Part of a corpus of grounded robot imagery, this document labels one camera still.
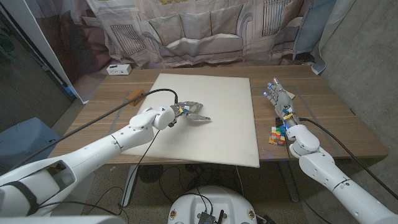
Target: colorful cube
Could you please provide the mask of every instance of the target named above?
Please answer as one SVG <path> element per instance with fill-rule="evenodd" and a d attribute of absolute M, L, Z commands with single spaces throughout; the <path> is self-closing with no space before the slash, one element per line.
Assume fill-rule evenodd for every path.
<path fill-rule="evenodd" d="M 272 127 L 271 128 L 271 135 L 269 136 L 269 144 L 274 144 L 277 146 L 282 146 L 283 143 L 285 143 L 285 133 L 283 127 L 277 128 L 277 127 Z"/>

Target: robotic arm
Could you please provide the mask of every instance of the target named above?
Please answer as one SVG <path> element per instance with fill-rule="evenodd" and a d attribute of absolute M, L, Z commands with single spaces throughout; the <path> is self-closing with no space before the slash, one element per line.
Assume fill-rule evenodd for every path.
<path fill-rule="evenodd" d="M 295 115 L 293 103 L 278 79 L 269 83 L 269 94 L 264 93 L 283 120 L 286 136 L 294 141 L 290 152 L 298 159 L 305 174 L 325 186 L 360 223 L 397 223 L 392 213 L 371 194 L 352 181 L 336 165 L 332 156 L 322 147 L 318 138 Z"/>
<path fill-rule="evenodd" d="M 43 216 L 53 210 L 88 174 L 132 147 L 154 138 L 152 127 L 172 127 L 179 116 L 210 120 L 197 115 L 202 104 L 182 102 L 148 108 L 130 119 L 127 126 L 69 154 L 32 162 L 0 177 L 0 217 Z"/>

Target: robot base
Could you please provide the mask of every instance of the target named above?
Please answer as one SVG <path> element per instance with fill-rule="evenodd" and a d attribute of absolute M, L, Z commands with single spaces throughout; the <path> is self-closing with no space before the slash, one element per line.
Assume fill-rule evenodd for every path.
<path fill-rule="evenodd" d="M 226 187 L 204 186 L 199 188 L 201 195 L 207 197 L 213 205 L 212 216 L 218 222 L 221 210 L 224 210 L 222 224 L 244 223 L 257 224 L 253 206 L 240 194 Z M 205 204 L 197 194 L 198 190 L 193 189 L 187 192 L 188 195 L 179 197 L 172 205 L 168 217 L 168 224 L 189 224 L 199 223 L 200 214 L 205 211 Z M 207 206 L 207 214 L 211 212 L 210 202 L 203 198 Z"/>

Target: white board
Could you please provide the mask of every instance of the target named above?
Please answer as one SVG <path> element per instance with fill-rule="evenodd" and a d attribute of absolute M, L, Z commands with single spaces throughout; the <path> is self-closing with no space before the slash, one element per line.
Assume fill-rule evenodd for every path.
<path fill-rule="evenodd" d="M 178 100 L 203 104 L 198 114 L 211 121 L 179 117 L 174 127 L 160 131 L 146 156 L 259 167 L 256 129 L 248 78 L 160 74 L 151 90 L 170 88 Z M 139 113 L 174 103 L 174 95 L 158 92 L 146 97 Z M 150 143 L 123 154 L 141 156 Z"/>

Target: black cable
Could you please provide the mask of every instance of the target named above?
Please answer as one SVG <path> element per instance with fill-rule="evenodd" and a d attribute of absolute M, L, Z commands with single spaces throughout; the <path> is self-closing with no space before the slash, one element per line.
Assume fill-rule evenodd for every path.
<path fill-rule="evenodd" d="M 340 146 L 342 146 L 342 148 L 371 176 L 373 177 L 373 179 L 375 181 L 377 181 L 382 187 L 384 187 L 384 189 L 386 189 L 394 198 L 396 198 L 398 200 L 398 195 L 396 193 L 394 193 L 386 184 L 384 184 L 378 177 L 376 177 L 367 167 L 365 167 L 365 165 L 359 161 L 359 159 L 338 139 L 336 138 L 331 132 L 329 132 L 328 130 L 326 130 L 324 127 L 322 127 L 320 124 L 307 119 L 307 118 L 299 118 L 299 120 L 301 121 L 308 121 L 312 124 L 314 124 L 315 126 L 317 126 L 318 128 L 322 129 L 322 131 L 326 132 L 328 135 L 330 135 L 330 137 L 332 137 Z"/>
<path fill-rule="evenodd" d="M 327 224 L 331 224 L 328 220 L 326 220 L 326 219 L 323 218 L 321 215 L 319 215 L 319 214 L 307 203 L 307 201 L 304 199 L 304 197 L 303 197 L 302 194 L 300 193 L 300 189 L 298 188 L 299 185 L 297 184 L 296 177 L 295 177 L 295 174 L 294 174 L 294 169 L 293 169 L 293 166 L 292 166 L 292 158 L 290 157 L 289 146 L 288 146 L 288 144 L 287 144 L 287 141 L 286 141 L 286 151 L 287 151 L 287 155 L 288 155 L 288 157 L 289 157 L 289 160 L 288 160 L 289 169 L 290 169 L 290 171 L 291 171 L 291 173 L 292 173 L 293 182 L 294 182 L 294 185 L 295 185 L 296 188 L 297 188 L 298 196 L 304 201 L 304 203 L 311 209 L 311 211 L 312 211 L 313 213 L 315 213 L 319 218 L 321 218 L 321 219 L 322 219 L 323 221 L 325 221 Z"/>
<path fill-rule="evenodd" d="M 184 191 L 187 191 L 187 190 L 185 189 L 184 185 L 182 184 L 182 181 L 181 181 L 181 170 L 180 170 L 180 168 L 177 167 L 177 166 L 168 167 L 166 170 L 163 171 L 163 173 L 162 173 L 162 175 L 160 176 L 160 178 L 162 178 L 163 174 L 164 174 L 166 171 L 168 171 L 169 169 L 171 169 L 171 168 L 176 168 L 176 169 L 178 169 L 178 176 L 179 176 L 180 185 L 181 185 L 182 189 L 184 189 Z"/>
<path fill-rule="evenodd" d="M 198 188 L 198 187 L 197 187 L 197 191 L 198 191 L 198 194 L 199 194 L 201 200 L 202 200 L 203 203 L 205 204 L 205 213 L 207 213 L 207 205 L 206 205 L 205 199 L 203 199 L 203 196 L 200 194 L 199 188 Z"/>
<path fill-rule="evenodd" d="M 62 137 L 60 137 L 59 139 L 57 139 L 57 140 L 55 140 L 55 141 L 52 141 L 50 144 L 46 145 L 46 146 L 43 147 L 42 149 L 40 149 L 40 150 L 34 152 L 34 153 L 31 154 L 30 156 L 28 156 L 28 157 L 26 157 L 25 159 L 23 159 L 22 161 L 20 161 L 18 164 L 16 164 L 15 166 L 13 166 L 9 171 L 12 171 L 12 170 L 14 170 L 14 169 L 16 169 L 16 168 L 22 166 L 22 165 L 23 165 L 25 162 L 27 162 L 29 159 L 31 159 L 31 158 L 37 156 L 38 154 L 40 154 L 41 152 L 45 151 L 45 150 L 48 149 L 49 147 L 56 145 L 58 142 L 60 142 L 60 141 L 62 141 L 62 140 L 64 140 L 64 139 L 70 137 L 72 134 L 75 134 L 75 133 L 81 131 L 82 129 L 85 129 L 85 128 L 87 128 L 88 126 L 94 124 L 95 122 L 97 122 L 97 121 L 99 121 L 99 120 L 101 120 L 101 119 L 107 117 L 108 115 L 110 115 L 110 114 L 112 114 L 112 113 L 114 113 L 114 112 L 120 110 L 121 108 L 127 106 L 128 104 L 132 103 L 133 101 L 139 100 L 139 99 L 141 99 L 141 98 L 143 98 L 143 97 L 146 97 L 146 96 L 148 96 L 148 95 L 150 95 L 150 94 L 153 94 L 153 93 L 156 93 L 156 92 L 158 92 L 158 91 L 170 91 L 170 92 L 174 93 L 174 95 L 175 95 L 174 103 L 178 103 L 178 96 L 177 96 L 177 93 L 174 92 L 173 90 L 170 90 L 170 89 L 162 88 L 162 89 L 158 89 L 158 90 L 152 90 L 152 91 L 150 91 L 150 92 L 148 92 L 148 93 L 144 93 L 143 95 L 138 96 L 138 97 L 136 97 L 136 98 L 134 98 L 134 99 L 132 99 L 132 100 L 129 100 L 129 101 L 123 103 L 122 105 L 120 105 L 120 106 L 114 108 L 113 110 L 111 110 L 111 111 L 109 111 L 109 112 L 107 112 L 107 113 L 105 113 L 105 114 L 103 114 L 103 115 L 97 117 L 96 119 L 90 121 L 89 123 L 86 123 L 86 124 L 80 126 L 79 128 L 76 128 L 75 130 L 73 130 L 73 131 L 69 132 L 68 134 L 66 134 L 66 135 L 64 135 L 64 136 L 62 136 Z"/>
<path fill-rule="evenodd" d="M 129 218 L 129 215 L 127 214 L 127 212 L 126 212 L 126 211 L 124 211 L 124 209 L 122 209 L 122 211 L 124 212 L 124 214 L 126 214 L 126 217 L 127 217 L 127 224 L 130 224 L 130 218 Z"/>
<path fill-rule="evenodd" d="M 205 199 L 207 199 L 207 201 L 209 201 L 209 203 L 210 203 L 210 205 L 211 205 L 211 212 L 210 212 L 210 215 L 213 214 L 213 204 L 211 203 L 210 199 L 208 199 L 206 196 L 204 196 L 204 195 L 199 195 L 199 194 L 195 194 L 195 193 L 185 193 L 185 194 L 183 194 L 183 195 L 181 195 L 181 196 L 184 196 L 184 195 L 196 195 L 196 196 L 204 197 Z"/>
<path fill-rule="evenodd" d="M 178 169 L 178 173 L 179 173 L 179 176 L 180 176 L 180 184 L 181 184 L 182 188 L 185 190 L 184 186 L 183 186 L 182 183 L 181 183 L 181 171 L 180 171 L 180 168 L 179 168 L 179 167 L 176 167 L 176 166 L 169 167 L 169 168 L 167 168 L 166 170 L 163 171 L 163 174 L 164 174 L 167 170 L 169 170 L 169 169 L 171 169 L 171 168 L 177 168 L 177 169 Z M 172 200 L 169 196 L 167 196 L 167 194 L 165 193 L 165 191 L 164 191 L 164 189 L 163 189 L 163 187 L 162 187 L 162 182 L 161 182 L 161 181 L 162 181 L 162 176 L 163 176 L 163 174 L 160 176 L 160 179 L 159 179 L 159 187 L 160 187 L 160 190 L 162 191 L 162 193 L 164 194 L 164 196 L 165 196 L 171 203 L 174 203 L 173 200 Z M 197 190 L 198 190 L 198 193 L 199 193 L 199 194 L 196 194 L 196 193 L 185 193 L 185 194 L 183 194 L 183 195 L 181 195 L 181 196 L 184 196 L 184 195 L 197 195 L 197 196 L 200 196 L 201 199 L 203 200 L 203 203 L 205 204 L 205 212 L 206 212 L 206 213 L 207 213 L 207 206 L 206 206 L 206 202 L 204 201 L 203 198 L 207 199 L 207 200 L 209 201 L 210 205 L 211 205 L 210 215 L 212 215 L 212 214 L 213 214 L 213 204 L 211 204 L 211 201 L 210 201 L 207 197 L 205 197 L 205 196 L 203 196 L 202 194 L 200 194 L 198 188 L 197 188 Z"/>
<path fill-rule="evenodd" d="M 148 146 L 148 148 L 147 148 L 147 150 L 145 151 L 144 155 L 142 155 L 142 157 L 141 157 L 141 159 L 139 160 L 138 164 L 136 165 L 136 167 L 134 168 L 134 170 L 131 172 L 129 181 L 127 182 L 127 187 L 129 187 L 129 184 L 130 184 L 130 180 L 131 180 L 131 178 L 132 178 L 132 175 L 133 175 L 134 172 L 137 170 L 137 167 L 138 167 L 139 164 L 141 163 L 141 161 L 142 161 L 142 159 L 144 158 L 144 156 L 147 154 L 147 152 L 148 152 L 149 148 L 151 147 L 151 145 L 154 143 L 154 141 L 155 141 L 155 139 L 156 139 L 156 136 L 159 134 L 159 132 L 160 132 L 160 130 L 157 131 L 155 137 L 153 138 L 152 142 L 151 142 L 150 145 Z M 122 205 L 121 205 L 122 208 L 123 208 L 124 200 L 125 200 L 125 199 L 126 199 L 126 193 L 124 192 L 124 193 L 123 193 L 123 201 L 122 201 Z"/>
<path fill-rule="evenodd" d="M 103 208 L 103 207 L 100 207 L 100 206 L 97 206 L 97 205 L 88 204 L 88 203 L 74 202 L 74 201 L 52 202 L 52 203 L 48 203 L 48 204 L 39 206 L 39 209 L 40 209 L 40 208 L 47 207 L 47 206 L 50 206 L 50 205 L 58 205 L 58 204 L 61 204 L 61 203 L 75 203 L 75 204 L 79 204 L 79 205 L 87 205 L 87 206 L 99 208 L 99 209 L 101 209 L 102 211 L 108 212 L 108 213 L 111 214 L 111 215 L 116 215 L 116 216 L 118 216 L 118 214 L 116 214 L 116 213 L 114 213 L 114 212 L 111 212 L 111 211 L 109 211 L 109 210 L 106 209 L 106 208 Z"/>
<path fill-rule="evenodd" d="M 97 202 L 95 203 L 95 205 L 98 205 L 98 203 L 101 201 L 101 199 L 106 195 L 106 193 L 108 193 L 110 190 L 112 189 L 119 189 L 122 191 L 122 193 L 124 192 L 124 190 L 121 187 L 111 187 L 110 189 L 106 190 L 106 192 L 97 200 Z M 91 211 L 93 211 L 95 207 L 92 207 L 88 212 L 86 212 L 86 215 L 90 214 Z"/>

